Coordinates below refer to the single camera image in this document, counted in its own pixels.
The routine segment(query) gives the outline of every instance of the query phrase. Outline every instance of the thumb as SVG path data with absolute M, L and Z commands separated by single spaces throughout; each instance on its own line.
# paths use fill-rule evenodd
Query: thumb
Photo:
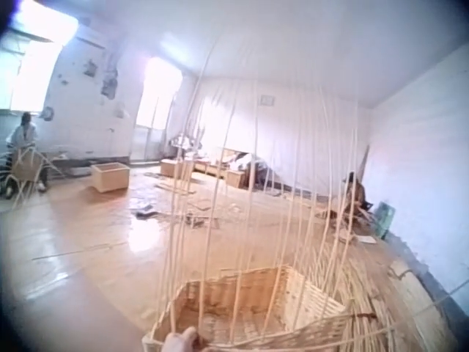
M 187 328 L 184 330 L 184 332 L 181 334 L 182 338 L 184 341 L 186 341 L 188 344 L 192 345 L 193 342 L 197 338 L 197 329 L 194 328 L 193 326 Z

